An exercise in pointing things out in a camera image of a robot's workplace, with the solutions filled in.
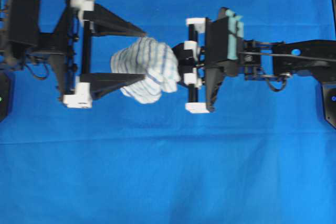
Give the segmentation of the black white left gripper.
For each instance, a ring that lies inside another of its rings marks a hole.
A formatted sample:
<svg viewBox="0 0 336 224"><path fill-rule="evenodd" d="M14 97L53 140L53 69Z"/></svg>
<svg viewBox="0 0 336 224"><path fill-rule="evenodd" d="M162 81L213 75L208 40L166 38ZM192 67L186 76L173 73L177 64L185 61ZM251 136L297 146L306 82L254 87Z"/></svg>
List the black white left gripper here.
<svg viewBox="0 0 336 224"><path fill-rule="evenodd" d="M144 74L87 73L76 75L73 45L79 26L88 25L92 35L145 37L146 32L122 19L95 0L66 0L66 7L52 33L41 35L42 52L48 56L57 80L60 102L72 109L88 109L92 100L145 79Z"/></svg>

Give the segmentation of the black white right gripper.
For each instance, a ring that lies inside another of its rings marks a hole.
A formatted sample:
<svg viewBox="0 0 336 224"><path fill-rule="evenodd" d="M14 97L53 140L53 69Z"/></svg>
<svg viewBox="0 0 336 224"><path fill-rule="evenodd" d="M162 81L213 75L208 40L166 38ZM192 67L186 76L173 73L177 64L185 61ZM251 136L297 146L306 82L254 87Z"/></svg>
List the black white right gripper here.
<svg viewBox="0 0 336 224"><path fill-rule="evenodd" d="M185 108L191 113L212 113L218 91L226 76L238 75L238 60L227 59L228 19L188 18L189 40L172 48L179 64L177 84L190 89Z"/></svg>

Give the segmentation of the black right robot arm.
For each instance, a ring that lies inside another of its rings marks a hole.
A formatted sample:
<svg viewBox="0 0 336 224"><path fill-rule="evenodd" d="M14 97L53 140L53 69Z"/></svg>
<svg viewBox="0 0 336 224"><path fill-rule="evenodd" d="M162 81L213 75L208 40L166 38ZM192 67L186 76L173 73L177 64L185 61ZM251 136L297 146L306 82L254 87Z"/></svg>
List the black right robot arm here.
<svg viewBox="0 0 336 224"><path fill-rule="evenodd" d="M264 81L280 92L293 75L312 76L335 85L335 41L308 40L286 44L244 39L244 25L235 18L187 20L189 39L173 48L180 85L188 88L186 109L212 113L226 77Z"/></svg>

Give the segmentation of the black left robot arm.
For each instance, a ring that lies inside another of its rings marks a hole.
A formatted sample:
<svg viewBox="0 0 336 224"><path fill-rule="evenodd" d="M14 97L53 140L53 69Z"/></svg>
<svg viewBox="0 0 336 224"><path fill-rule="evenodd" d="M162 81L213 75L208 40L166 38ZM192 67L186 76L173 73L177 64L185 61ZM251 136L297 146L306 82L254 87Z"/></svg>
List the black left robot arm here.
<svg viewBox="0 0 336 224"><path fill-rule="evenodd" d="M143 37L138 27L97 4L66 0L50 33L39 29L40 0L8 0L1 29L1 71L48 64L56 76L59 100L68 108L90 108L94 100L144 79L143 74L92 73L92 38Z"/></svg>

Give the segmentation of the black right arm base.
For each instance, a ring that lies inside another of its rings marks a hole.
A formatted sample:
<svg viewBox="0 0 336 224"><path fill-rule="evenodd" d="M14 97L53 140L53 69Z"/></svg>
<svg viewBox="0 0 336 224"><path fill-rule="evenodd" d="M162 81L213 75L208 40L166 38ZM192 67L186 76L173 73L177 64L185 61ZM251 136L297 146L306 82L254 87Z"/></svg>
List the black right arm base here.
<svg viewBox="0 0 336 224"><path fill-rule="evenodd" d="M335 129L335 85L318 84L317 94L320 115Z"/></svg>

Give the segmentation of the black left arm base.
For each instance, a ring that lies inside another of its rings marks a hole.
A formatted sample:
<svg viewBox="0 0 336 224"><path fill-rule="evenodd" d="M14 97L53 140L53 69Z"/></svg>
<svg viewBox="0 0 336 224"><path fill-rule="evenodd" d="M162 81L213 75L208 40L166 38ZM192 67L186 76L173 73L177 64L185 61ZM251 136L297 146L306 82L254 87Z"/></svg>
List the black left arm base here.
<svg viewBox="0 0 336 224"><path fill-rule="evenodd" d="M12 109L12 80L8 74L1 72L1 122L10 114Z"/></svg>

